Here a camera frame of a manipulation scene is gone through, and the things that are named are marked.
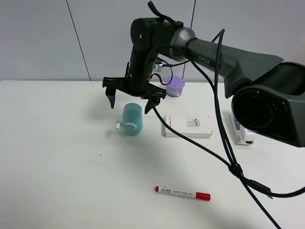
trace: marker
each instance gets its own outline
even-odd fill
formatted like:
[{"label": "marker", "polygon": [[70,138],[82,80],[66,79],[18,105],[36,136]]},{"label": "marker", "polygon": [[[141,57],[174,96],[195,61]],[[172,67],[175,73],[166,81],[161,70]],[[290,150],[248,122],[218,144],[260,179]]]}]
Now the marker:
[{"label": "marker", "polygon": [[201,200],[206,200],[206,201],[211,200],[211,194],[208,194],[208,193],[183,192],[183,191],[178,191],[176,189],[172,189],[172,188],[169,188],[169,187],[159,187],[159,186],[155,186],[153,188],[153,190],[155,192],[158,192],[158,193],[164,193],[164,194],[169,194],[169,195],[188,197],[188,198],[194,198],[194,199],[201,199]]}]

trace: marker label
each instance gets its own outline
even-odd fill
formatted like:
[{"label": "marker label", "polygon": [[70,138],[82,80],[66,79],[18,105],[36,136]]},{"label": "marker label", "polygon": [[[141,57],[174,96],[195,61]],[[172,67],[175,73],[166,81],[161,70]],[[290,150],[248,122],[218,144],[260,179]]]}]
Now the marker label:
[{"label": "marker label", "polygon": [[195,192],[182,192],[166,187],[159,187],[159,193],[171,194],[171,195],[188,197],[188,198],[196,198]]}]

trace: robotic arm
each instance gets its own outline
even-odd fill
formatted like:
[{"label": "robotic arm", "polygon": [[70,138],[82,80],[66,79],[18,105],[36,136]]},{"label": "robotic arm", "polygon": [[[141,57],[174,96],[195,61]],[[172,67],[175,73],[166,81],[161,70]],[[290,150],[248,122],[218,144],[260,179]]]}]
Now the robotic arm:
[{"label": "robotic arm", "polygon": [[[124,78],[104,78],[106,96],[114,107],[115,92],[120,90],[132,96],[147,99],[145,84],[152,74],[158,54],[181,62],[193,59],[212,71],[216,68],[217,44],[197,39],[192,29],[180,21],[162,15],[150,1],[156,18],[133,21],[133,43],[130,62]],[[159,46],[175,46],[185,52]],[[224,78],[225,97],[232,99],[232,110],[242,126],[261,135],[297,146],[305,146],[305,66],[282,62],[283,59],[267,54],[248,52],[222,45],[219,74]],[[166,91],[148,84],[153,104],[164,99]],[[152,109],[150,103],[145,114]]]}]

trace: white box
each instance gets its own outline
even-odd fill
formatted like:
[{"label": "white box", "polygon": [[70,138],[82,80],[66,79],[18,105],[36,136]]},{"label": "white box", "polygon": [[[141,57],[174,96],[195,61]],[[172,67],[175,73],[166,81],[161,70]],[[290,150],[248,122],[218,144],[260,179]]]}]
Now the white box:
[{"label": "white box", "polygon": [[[191,117],[191,116],[168,116],[166,115],[164,120],[166,123],[173,128],[174,130],[178,131],[179,133],[183,134],[186,137],[204,137],[209,138],[212,136],[213,131],[209,125],[209,117],[202,116],[202,117]],[[177,137],[172,131],[164,127],[164,134],[165,137]]]}]

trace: white table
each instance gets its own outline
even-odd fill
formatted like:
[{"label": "white table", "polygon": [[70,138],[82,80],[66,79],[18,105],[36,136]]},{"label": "white table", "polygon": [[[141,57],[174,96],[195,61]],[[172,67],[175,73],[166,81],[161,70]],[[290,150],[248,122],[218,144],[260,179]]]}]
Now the white table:
[{"label": "white table", "polygon": [[[305,185],[305,150],[258,136],[238,146],[224,124],[245,176],[274,192]],[[115,130],[123,106],[146,100],[117,91],[110,108],[101,82],[0,82],[1,229],[265,229],[272,223],[227,167],[180,138],[161,135],[153,111],[137,136]],[[225,157],[207,83],[187,83],[162,100],[162,115],[209,115],[214,134],[197,141]],[[165,185],[211,193],[210,202],[153,192]],[[305,228],[305,195],[258,198],[288,229]]]}]

